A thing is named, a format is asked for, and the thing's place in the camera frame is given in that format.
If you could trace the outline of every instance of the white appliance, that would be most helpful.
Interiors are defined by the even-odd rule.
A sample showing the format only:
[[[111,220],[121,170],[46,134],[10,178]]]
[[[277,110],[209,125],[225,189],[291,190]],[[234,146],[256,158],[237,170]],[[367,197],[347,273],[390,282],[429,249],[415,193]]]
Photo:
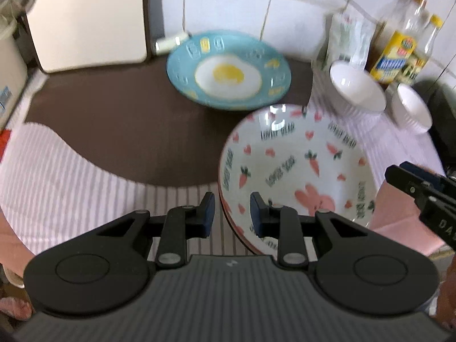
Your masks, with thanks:
[[[143,0],[36,0],[27,14],[40,66],[57,72],[147,58]]]
[[[6,125],[27,80],[27,66],[13,39],[17,23],[0,15],[0,130]]]

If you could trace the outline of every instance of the blue bowl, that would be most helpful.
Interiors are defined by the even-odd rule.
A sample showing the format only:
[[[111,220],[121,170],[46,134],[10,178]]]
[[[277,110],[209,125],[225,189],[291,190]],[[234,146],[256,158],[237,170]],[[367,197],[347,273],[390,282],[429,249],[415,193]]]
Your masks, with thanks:
[[[211,31],[184,41],[168,57],[171,83],[208,107],[249,110],[279,101],[291,84],[286,59],[247,34]]]

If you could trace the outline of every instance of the stacked bowl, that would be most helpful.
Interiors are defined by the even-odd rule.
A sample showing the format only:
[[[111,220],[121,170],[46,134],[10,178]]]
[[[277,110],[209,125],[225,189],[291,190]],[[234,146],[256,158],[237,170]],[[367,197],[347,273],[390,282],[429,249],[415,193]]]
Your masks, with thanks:
[[[327,96],[340,116],[375,119],[384,112],[384,91],[368,72],[337,61],[329,70],[329,79]]]

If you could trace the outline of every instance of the cooking oil bottle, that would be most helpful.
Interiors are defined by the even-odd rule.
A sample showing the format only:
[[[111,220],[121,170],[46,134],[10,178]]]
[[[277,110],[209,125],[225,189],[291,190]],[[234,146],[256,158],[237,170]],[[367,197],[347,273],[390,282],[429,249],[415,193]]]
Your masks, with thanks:
[[[426,0],[409,1],[396,31],[370,71],[378,82],[384,85],[391,83],[415,50],[416,37],[423,28],[425,6]]]
[[[412,55],[409,56],[409,59],[407,59],[405,66],[396,76],[395,81],[408,85],[414,84],[416,77],[426,65],[432,54],[435,38],[442,26],[443,21],[437,15],[434,14],[430,17],[428,25],[418,38],[416,49]]]

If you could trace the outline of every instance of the metal screw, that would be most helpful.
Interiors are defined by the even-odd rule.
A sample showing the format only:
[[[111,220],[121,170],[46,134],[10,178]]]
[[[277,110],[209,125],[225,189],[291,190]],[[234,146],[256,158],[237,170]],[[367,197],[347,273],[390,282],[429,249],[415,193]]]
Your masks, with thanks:
[[[175,265],[181,261],[181,256],[177,253],[163,253],[159,256],[158,262],[164,265]]]
[[[287,253],[284,255],[283,260],[289,265],[301,265],[306,261],[306,257],[301,253]]]

